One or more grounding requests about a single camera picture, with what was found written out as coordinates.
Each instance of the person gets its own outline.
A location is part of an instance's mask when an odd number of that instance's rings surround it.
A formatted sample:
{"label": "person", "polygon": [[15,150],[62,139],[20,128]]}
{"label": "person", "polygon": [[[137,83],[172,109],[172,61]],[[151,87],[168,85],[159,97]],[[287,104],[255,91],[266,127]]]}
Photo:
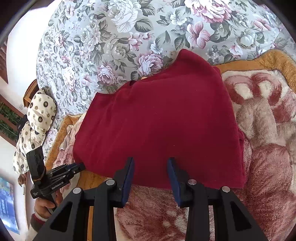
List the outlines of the person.
{"label": "person", "polygon": [[[56,191],[56,205],[59,206],[63,201],[63,195],[60,190]],[[38,197],[35,200],[34,213],[31,217],[29,232],[27,233],[25,241],[32,241],[37,235],[38,231],[41,229],[43,224],[49,219],[51,213],[48,211],[48,208],[54,208],[55,204]]]}
{"label": "person", "polygon": [[23,184],[26,185],[26,178],[27,178],[27,173],[24,173],[24,174],[20,174],[18,179],[17,179],[17,182],[20,186],[22,186]]}

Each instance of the sleeve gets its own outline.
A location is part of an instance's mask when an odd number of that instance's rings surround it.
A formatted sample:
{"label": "sleeve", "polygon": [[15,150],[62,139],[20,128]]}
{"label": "sleeve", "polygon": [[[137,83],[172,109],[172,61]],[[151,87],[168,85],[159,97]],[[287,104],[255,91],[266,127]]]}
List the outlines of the sleeve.
{"label": "sleeve", "polygon": [[25,241],[32,241],[46,220],[47,219],[40,217],[36,212],[32,214],[29,232],[27,233]]}

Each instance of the bed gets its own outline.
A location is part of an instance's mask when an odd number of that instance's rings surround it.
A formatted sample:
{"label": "bed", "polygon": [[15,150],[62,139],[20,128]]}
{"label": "bed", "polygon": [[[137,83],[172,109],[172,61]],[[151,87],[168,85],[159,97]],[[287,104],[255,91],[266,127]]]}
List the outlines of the bed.
{"label": "bed", "polygon": [[266,6],[251,0],[65,0],[40,42],[36,74],[57,103],[47,159],[62,119],[84,113],[96,92],[113,93],[168,67],[182,48],[211,65],[270,49],[296,61],[296,44]]}

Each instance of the green plant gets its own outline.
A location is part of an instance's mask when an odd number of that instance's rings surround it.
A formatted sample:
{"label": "green plant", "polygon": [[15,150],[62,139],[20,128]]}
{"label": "green plant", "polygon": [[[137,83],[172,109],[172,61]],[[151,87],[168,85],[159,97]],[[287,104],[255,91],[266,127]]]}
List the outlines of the green plant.
{"label": "green plant", "polygon": [[[17,125],[21,120],[21,117],[13,112],[7,105],[0,101],[0,114],[7,118],[12,124]],[[3,120],[0,120],[0,131],[4,133],[9,139],[16,141],[18,140],[18,133],[11,128]]]}
{"label": "green plant", "polygon": [[4,133],[9,139],[16,141],[18,140],[18,133],[3,120],[0,120],[0,131]]}
{"label": "green plant", "polygon": [[17,125],[17,123],[21,120],[21,117],[17,113],[13,112],[2,101],[0,101],[0,114],[2,114],[5,118],[7,118],[14,125]]}

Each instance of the metal screw head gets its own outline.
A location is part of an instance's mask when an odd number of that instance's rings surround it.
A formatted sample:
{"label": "metal screw head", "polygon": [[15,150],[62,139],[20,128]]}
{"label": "metal screw head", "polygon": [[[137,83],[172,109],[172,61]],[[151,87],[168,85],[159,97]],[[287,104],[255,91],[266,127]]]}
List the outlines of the metal screw head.
{"label": "metal screw head", "polygon": [[115,183],[115,181],[113,179],[109,179],[109,180],[106,181],[106,184],[108,186],[112,186],[114,183]]}
{"label": "metal screw head", "polygon": [[189,179],[188,184],[195,185],[195,184],[197,184],[197,181],[195,179]]}
{"label": "metal screw head", "polygon": [[230,192],[230,188],[227,186],[222,187],[223,192]]}
{"label": "metal screw head", "polygon": [[81,192],[81,188],[74,188],[73,193],[78,194]]}

